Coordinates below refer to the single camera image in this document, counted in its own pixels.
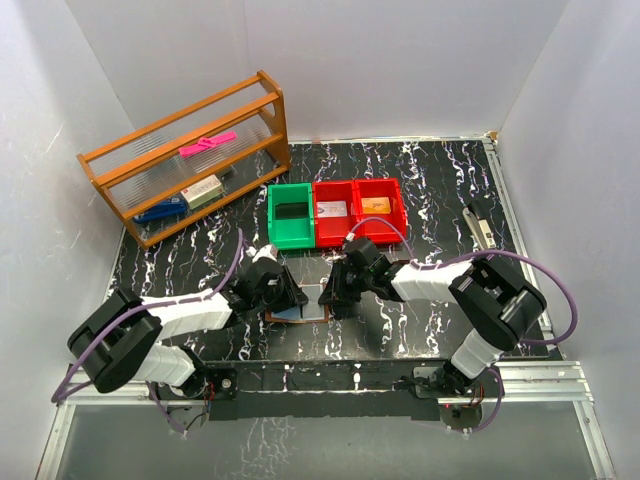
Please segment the brown leather card holder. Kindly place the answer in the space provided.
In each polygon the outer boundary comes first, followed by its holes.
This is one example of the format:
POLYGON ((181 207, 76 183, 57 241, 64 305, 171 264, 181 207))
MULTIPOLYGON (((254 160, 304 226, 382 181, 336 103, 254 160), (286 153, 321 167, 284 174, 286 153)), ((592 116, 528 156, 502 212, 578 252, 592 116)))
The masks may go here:
POLYGON ((308 297, 308 302, 305 305, 276 313, 267 311, 265 313, 266 321, 284 324, 327 323, 329 321, 328 307, 318 303, 324 286, 322 284, 302 285, 301 290, 308 297))

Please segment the grey VIP card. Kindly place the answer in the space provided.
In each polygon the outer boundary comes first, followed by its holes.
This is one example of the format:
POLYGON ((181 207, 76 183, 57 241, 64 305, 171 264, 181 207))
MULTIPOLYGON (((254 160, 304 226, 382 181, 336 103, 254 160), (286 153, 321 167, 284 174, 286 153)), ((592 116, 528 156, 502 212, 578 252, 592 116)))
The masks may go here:
POLYGON ((274 208, 276 220, 306 218, 309 213, 307 202, 278 203, 274 208))

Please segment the gold card with magnetic stripe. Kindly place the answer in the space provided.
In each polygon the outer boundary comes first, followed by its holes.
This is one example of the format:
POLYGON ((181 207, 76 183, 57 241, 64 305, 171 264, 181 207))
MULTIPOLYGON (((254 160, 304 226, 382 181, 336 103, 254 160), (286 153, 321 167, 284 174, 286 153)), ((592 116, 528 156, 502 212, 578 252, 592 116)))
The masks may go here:
POLYGON ((392 211, 388 197, 363 197, 361 199, 362 212, 367 215, 387 215, 392 211))

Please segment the dark card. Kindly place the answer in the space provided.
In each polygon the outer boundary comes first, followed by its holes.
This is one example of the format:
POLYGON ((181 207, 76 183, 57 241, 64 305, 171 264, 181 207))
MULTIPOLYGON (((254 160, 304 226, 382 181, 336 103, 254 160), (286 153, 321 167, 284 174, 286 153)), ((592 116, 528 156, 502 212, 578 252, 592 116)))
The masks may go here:
POLYGON ((318 303, 323 286, 321 284, 304 285, 302 291, 308 297, 308 303, 302 307, 301 319, 307 322, 323 321, 325 319, 324 306, 318 303))

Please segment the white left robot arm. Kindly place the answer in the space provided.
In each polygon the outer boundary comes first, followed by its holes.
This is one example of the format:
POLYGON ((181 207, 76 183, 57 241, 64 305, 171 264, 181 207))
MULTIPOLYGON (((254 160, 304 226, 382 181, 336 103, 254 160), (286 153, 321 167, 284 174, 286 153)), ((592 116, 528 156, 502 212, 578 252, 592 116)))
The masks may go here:
POLYGON ((118 289, 70 335, 67 347, 100 393, 139 380, 194 399, 205 390, 207 369, 192 350, 166 340, 224 330, 254 310, 281 312, 308 302, 289 269, 267 255, 197 294, 144 299, 118 289))

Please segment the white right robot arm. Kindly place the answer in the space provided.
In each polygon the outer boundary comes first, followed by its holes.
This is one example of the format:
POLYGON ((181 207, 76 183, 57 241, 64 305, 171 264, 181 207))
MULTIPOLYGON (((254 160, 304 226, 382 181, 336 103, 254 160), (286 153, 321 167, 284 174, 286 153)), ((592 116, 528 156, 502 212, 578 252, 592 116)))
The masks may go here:
POLYGON ((416 391, 466 397, 478 389, 481 374, 522 341, 544 313, 542 293, 496 253, 440 266, 390 261, 367 237, 343 248, 333 262, 318 303, 342 307, 372 292, 382 300, 441 301, 457 304, 472 325, 453 355, 434 372, 404 377, 416 391))

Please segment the white card in bin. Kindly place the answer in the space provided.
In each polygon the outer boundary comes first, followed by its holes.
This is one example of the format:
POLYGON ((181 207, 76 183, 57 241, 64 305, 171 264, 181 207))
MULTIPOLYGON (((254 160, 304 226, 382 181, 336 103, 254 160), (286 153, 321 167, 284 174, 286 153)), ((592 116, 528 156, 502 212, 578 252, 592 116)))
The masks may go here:
POLYGON ((318 202, 316 206, 318 218, 343 218, 349 214, 346 202, 342 200, 318 202))

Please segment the red plastic bin middle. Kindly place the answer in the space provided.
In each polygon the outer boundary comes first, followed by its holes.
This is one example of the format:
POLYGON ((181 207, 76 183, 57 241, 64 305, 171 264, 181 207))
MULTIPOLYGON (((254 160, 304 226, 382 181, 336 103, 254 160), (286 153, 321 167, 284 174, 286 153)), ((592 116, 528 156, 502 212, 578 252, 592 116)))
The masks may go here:
POLYGON ((312 193, 316 246, 340 246, 356 223, 354 182, 313 182, 312 193))

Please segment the red plastic bin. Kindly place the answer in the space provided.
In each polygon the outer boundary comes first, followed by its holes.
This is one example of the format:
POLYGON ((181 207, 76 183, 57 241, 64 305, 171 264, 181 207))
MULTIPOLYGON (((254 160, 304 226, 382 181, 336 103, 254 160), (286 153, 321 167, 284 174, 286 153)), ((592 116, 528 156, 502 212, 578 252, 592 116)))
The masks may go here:
POLYGON ((395 178, 356 179, 354 181, 356 219, 376 217, 357 229, 358 236, 369 237, 377 245, 398 244, 407 235, 408 220, 400 185, 395 178), (387 215, 367 215, 362 212, 363 197, 388 197, 392 211, 387 215))
POLYGON ((312 193, 316 246, 340 246, 356 223, 354 182, 313 182, 312 193))

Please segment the red plastic bin right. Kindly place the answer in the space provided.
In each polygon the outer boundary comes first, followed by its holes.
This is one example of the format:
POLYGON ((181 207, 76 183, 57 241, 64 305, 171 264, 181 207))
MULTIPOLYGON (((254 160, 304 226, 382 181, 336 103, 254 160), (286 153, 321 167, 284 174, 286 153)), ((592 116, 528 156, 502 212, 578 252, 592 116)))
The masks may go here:
POLYGON ((369 237, 377 245, 398 244, 407 235, 408 220, 400 185, 395 178, 356 179, 354 181, 356 219, 376 217, 357 229, 358 236, 369 237), (367 215, 362 212, 363 197, 388 197, 392 211, 387 215, 367 215))

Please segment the green plastic bin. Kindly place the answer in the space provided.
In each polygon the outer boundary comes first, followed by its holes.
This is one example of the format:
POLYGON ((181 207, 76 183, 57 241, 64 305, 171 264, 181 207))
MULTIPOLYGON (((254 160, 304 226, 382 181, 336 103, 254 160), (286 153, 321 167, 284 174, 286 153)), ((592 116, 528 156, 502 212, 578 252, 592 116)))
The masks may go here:
POLYGON ((316 246, 312 186, 310 183, 273 184, 268 187, 269 242, 278 250, 316 246))

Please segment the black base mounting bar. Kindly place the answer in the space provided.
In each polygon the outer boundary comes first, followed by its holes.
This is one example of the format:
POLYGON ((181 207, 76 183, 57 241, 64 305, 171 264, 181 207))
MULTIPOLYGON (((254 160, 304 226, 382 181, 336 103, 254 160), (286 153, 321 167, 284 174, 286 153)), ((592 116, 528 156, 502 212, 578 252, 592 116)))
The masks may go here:
POLYGON ((500 392, 489 372, 453 386, 442 360, 209 361, 212 420, 258 417, 408 417, 438 421, 447 409, 478 410, 500 392))

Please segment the white red small box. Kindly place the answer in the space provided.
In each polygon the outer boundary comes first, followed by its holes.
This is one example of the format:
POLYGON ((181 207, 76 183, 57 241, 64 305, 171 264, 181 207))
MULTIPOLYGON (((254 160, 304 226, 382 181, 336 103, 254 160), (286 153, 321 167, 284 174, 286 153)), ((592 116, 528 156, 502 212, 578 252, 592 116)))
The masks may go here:
POLYGON ((210 175, 181 191, 189 209, 199 208, 224 193, 224 186, 216 175, 210 175))

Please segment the blue stapler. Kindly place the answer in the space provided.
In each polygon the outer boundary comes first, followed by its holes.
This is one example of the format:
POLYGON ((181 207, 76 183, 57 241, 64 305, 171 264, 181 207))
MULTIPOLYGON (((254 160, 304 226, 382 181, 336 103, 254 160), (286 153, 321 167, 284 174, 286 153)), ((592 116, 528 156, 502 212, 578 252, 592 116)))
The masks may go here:
POLYGON ((181 197, 171 197, 163 200, 148 210, 135 215, 133 220, 137 224, 146 224, 155 220, 164 219, 173 215, 180 215, 187 211, 187 203, 181 197))

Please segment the pink plastic clip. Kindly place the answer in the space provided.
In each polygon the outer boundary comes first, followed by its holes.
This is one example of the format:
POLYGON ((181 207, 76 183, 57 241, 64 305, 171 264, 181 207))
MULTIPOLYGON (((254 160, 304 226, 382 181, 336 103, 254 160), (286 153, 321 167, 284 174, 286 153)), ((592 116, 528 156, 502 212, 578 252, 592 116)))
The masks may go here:
POLYGON ((182 158, 188 158, 232 142, 236 138, 237 134, 234 131, 223 133, 213 137, 201 137, 195 144, 181 147, 178 152, 182 158))

